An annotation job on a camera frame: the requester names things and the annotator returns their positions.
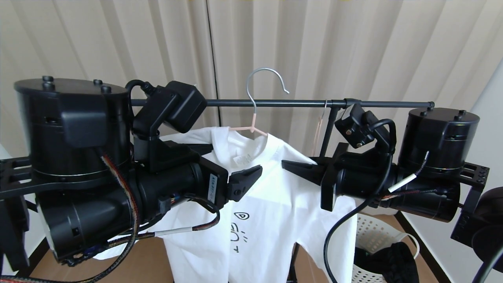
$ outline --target white laundry basket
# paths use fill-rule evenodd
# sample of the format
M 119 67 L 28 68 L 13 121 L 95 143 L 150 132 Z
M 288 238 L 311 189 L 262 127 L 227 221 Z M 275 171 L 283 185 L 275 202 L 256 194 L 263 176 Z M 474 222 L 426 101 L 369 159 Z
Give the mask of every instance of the white laundry basket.
M 367 216 L 358 214 L 358 230 L 356 231 L 356 246 L 369 253 L 388 248 L 392 244 L 400 242 L 403 238 L 409 236 L 417 248 L 414 259 L 419 255 L 419 243 L 411 234 L 400 232 L 387 223 Z M 353 264 L 352 282 L 356 283 L 381 283 L 386 282 L 381 274 L 368 272 Z

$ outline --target basket handle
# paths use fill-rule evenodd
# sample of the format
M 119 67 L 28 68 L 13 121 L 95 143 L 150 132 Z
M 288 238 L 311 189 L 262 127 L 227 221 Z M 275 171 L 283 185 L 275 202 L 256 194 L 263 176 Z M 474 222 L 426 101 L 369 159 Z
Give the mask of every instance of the basket handle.
M 400 235 L 398 235 L 398 237 L 396 238 L 396 240 L 398 242 L 400 242 L 406 236 L 409 236 L 412 239 L 412 241 L 414 242 L 414 245 L 416 247 L 416 251 L 415 251 L 415 255 L 414 255 L 414 260 L 415 260 L 417 258 L 417 256 L 419 255 L 419 242 L 417 241 L 417 239 L 413 235 L 411 235 L 409 233 L 401 233 Z

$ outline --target white t-shirt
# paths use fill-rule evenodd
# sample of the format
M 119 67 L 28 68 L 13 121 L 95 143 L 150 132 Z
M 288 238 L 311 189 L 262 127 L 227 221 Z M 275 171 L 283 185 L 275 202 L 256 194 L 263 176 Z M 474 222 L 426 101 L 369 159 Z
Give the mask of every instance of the white t-shirt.
M 325 270 L 323 243 L 329 229 L 355 208 L 349 197 L 338 197 L 333 212 L 320 208 L 319 186 L 281 167 L 282 160 L 314 162 L 272 136 L 255 140 L 228 127 L 192 130 L 164 136 L 185 144 L 213 144 L 204 158 L 232 172 L 256 165 L 262 176 L 239 201 L 220 211 L 220 222 L 207 230 L 163 236 L 176 283 L 286 282 L 292 248 L 298 242 Z M 170 210 L 149 232 L 194 226 L 214 214 L 195 202 Z M 339 227 L 329 245 L 329 263 L 340 283 L 351 282 L 356 240 L 356 218 Z M 109 250 L 99 258 L 120 253 Z

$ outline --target black fabric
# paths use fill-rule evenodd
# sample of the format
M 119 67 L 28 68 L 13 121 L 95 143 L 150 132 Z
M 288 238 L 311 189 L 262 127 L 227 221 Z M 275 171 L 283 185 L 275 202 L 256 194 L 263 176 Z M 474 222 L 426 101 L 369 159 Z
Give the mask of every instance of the black fabric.
M 388 283 L 419 283 L 414 256 L 402 242 L 394 243 L 373 255 L 356 248 L 354 263 L 366 271 L 382 274 Z

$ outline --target white wall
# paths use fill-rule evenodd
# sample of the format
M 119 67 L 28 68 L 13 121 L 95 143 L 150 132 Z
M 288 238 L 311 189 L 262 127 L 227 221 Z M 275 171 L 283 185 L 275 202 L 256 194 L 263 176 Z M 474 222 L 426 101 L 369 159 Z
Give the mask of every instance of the white wall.
M 500 62 L 491 80 L 482 92 L 471 112 L 480 116 L 477 133 L 467 161 L 491 168 L 486 190 L 503 186 L 503 63 Z M 462 202 L 468 193 L 462 189 Z M 406 215 L 429 250 L 443 267 L 447 276 L 455 283 L 471 282 L 482 261 L 473 250 L 450 239 L 455 221 L 446 224 L 414 215 Z M 503 274 L 491 271 L 487 283 L 503 282 Z
M 0 159 L 11 158 L 11 155 L 5 150 L 5 148 L 0 144 Z M 31 202 L 35 201 L 35 196 L 30 194 L 25 196 L 26 200 Z M 42 228 L 42 223 L 40 222 L 40 218 L 38 214 L 29 210 L 30 213 L 30 230 L 25 234 L 25 250 L 28 256 L 32 254 L 32 252 L 37 248 L 40 242 L 44 239 L 44 230 Z M 2 274 L 14 274 L 12 269 L 4 257 L 4 265 L 2 268 Z

